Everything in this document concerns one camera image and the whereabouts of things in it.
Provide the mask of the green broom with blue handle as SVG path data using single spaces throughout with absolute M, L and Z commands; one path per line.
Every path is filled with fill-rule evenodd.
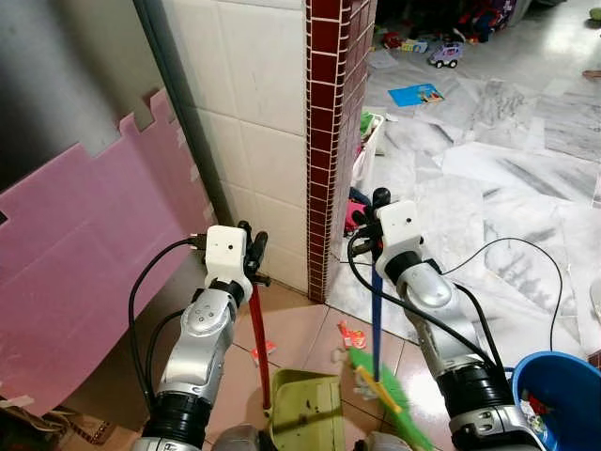
M 369 345 L 347 348 L 349 368 L 361 380 L 370 398 L 376 399 L 381 409 L 393 421 L 396 435 L 408 444 L 411 451 L 439 451 L 428 435 L 413 421 L 408 396 L 394 370 L 382 365 L 382 313 L 385 293 L 361 274 L 361 263 L 348 262 L 349 271 L 372 296 L 372 318 L 369 325 Z

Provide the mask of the green dustpan with red handle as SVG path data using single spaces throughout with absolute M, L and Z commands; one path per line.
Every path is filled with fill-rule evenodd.
M 268 340 L 262 293 L 258 285 L 248 301 L 254 345 Z M 263 351 L 257 367 L 262 386 L 262 412 L 265 430 L 276 451 L 340 451 L 344 431 L 342 400 L 336 375 L 305 369 L 270 368 L 270 357 Z

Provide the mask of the white basket with toys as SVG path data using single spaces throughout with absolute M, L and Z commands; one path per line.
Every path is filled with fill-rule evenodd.
M 361 114 L 362 142 L 352 167 L 352 185 L 361 192 L 370 188 L 370 177 L 378 154 L 379 137 L 385 136 L 385 117 L 372 112 Z

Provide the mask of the red white snack wrapper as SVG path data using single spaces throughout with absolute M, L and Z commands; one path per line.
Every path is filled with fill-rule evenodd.
M 342 336 L 343 348 L 349 350 L 366 351 L 369 349 L 369 336 L 362 330 L 356 330 L 348 325 L 346 321 L 340 321 L 338 325 L 339 334 Z
M 271 353 L 274 353 L 276 350 L 276 345 L 270 340 L 263 343 L 263 345 L 254 345 L 251 349 L 249 349 L 250 356 L 252 356 L 253 364 L 256 366 L 261 365 L 261 361 L 263 360 L 262 355 L 263 351 L 267 356 L 270 356 Z

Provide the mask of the blue picture book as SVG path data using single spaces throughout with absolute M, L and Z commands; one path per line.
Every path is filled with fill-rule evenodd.
M 445 100 L 445 96 L 434 85 L 396 87 L 388 90 L 387 94 L 398 107 L 422 106 L 422 104 L 439 103 Z

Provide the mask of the white paper sheet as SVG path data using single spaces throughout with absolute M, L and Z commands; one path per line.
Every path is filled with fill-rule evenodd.
M 399 66 L 399 61 L 388 49 L 378 49 L 366 55 L 366 63 L 375 70 L 387 70 Z

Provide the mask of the white purple toy car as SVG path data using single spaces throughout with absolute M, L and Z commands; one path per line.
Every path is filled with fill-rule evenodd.
M 463 42 L 445 42 L 435 49 L 426 63 L 434 66 L 434 68 L 451 68 L 454 69 L 459 65 L 459 61 L 462 60 L 464 54 L 464 43 Z

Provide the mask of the pink foam puzzle mat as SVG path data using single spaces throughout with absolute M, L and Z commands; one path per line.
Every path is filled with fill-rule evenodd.
M 215 222 L 171 98 L 147 106 L 145 128 L 123 117 L 106 150 L 73 146 L 0 194 L 0 397 L 33 415 L 85 382 L 184 253 L 146 263 Z

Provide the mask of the grey robot left leg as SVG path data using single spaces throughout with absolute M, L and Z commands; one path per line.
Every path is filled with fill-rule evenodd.
M 276 451 L 276 447 L 265 430 L 244 424 L 224 430 L 209 451 Z

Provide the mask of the grey robot leg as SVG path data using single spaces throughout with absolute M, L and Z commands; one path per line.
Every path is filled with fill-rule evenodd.
M 365 439 L 357 440 L 355 451 L 415 451 L 398 435 L 372 432 Z
M 265 430 L 244 424 L 224 430 L 209 451 L 276 451 L 276 447 Z

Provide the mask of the grey robot right leg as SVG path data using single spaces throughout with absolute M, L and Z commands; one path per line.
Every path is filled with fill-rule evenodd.
M 365 439 L 357 440 L 355 451 L 415 451 L 398 435 L 372 432 Z

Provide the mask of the rubbish scraps in bucket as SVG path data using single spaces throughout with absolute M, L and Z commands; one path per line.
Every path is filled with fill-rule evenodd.
M 549 414 L 553 409 L 529 390 L 520 392 L 520 408 L 524 413 L 527 422 L 538 434 L 546 434 L 548 430 Z

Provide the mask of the blue plastic bucket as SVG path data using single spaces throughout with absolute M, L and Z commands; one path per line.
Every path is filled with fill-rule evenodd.
M 514 396 L 532 391 L 553 409 L 546 434 L 536 437 L 547 451 L 601 451 L 601 374 L 574 355 L 540 351 L 524 357 L 512 374 Z

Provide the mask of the brown cardboard piece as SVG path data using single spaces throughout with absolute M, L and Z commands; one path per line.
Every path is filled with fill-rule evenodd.
M 35 416 L 0 397 L 0 451 L 99 451 L 117 425 L 68 408 Z

